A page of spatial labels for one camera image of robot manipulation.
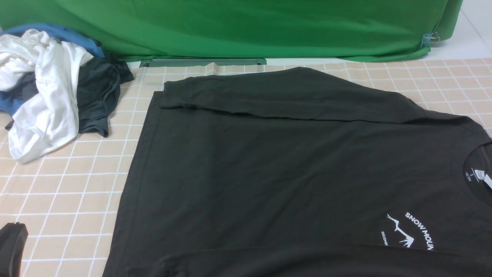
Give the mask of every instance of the size tag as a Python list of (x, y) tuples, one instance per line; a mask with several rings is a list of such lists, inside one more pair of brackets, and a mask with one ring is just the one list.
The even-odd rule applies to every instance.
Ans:
[(483, 180), (485, 179), (485, 171), (475, 169), (475, 176), (477, 176), (478, 179)]
[(487, 185), (489, 185), (489, 187), (492, 189), (492, 179), (489, 177), (488, 174), (485, 174), (485, 178), (484, 178), (484, 181)]

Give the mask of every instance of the t-shirt sleeve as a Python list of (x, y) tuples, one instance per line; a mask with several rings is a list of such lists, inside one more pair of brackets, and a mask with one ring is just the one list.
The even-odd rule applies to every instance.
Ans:
[(309, 68), (166, 82), (162, 108), (197, 108), (264, 118), (405, 123), (455, 120), (429, 114), (407, 97)]

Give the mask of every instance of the black t-shirt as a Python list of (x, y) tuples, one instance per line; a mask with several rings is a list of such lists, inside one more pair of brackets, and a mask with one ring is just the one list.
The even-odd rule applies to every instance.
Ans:
[[(462, 259), (439, 270), (480, 276), (492, 267), (490, 142), (468, 117), (312, 69), (167, 82), (149, 107), (104, 276), (137, 276), (177, 253), (276, 247), (296, 256), (289, 245), (319, 244), (388, 257), (401, 276), (451, 253)], [(378, 276), (388, 267), (378, 260), (330, 273), (351, 276), (372, 261), (360, 276)], [(186, 269), (196, 260), (180, 261), (177, 271), (206, 276)], [(224, 268), (214, 276), (232, 276)]]

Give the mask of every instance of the mountain logo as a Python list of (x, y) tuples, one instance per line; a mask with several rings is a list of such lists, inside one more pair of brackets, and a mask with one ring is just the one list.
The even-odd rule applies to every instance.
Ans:
[(386, 214), (386, 217), (395, 223), (395, 225), (396, 225), (395, 232), (399, 232), (400, 234), (405, 236), (405, 239), (403, 241), (401, 241), (401, 242), (404, 242), (403, 246), (410, 248), (410, 246), (412, 246), (412, 243), (415, 239), (412, 238), (411, 236), (407, 235), (402, 229), (400, 229), (400, 222), (398, 220), (390, 217), (389, 214)]

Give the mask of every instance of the beige checkered mat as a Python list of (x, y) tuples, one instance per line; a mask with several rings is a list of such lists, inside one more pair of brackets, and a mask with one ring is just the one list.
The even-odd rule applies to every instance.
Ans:
[[(492, 59), (338, 63), (311, 67), (355, 83), (398, 91), (420, 106), (464, 114), (492, 130)], [(0, 227), (27, 225), (24, 277), (100, 277), (116, 212), (147, 107), (165, 81), (291, 67), (208, 65), (142, 68), (122, 86), (108, 138), (83, 134), (27, 165), (11, 159), (7, 131), (0, 130)], [(0, 114), (0, 126), (10, 118)]]

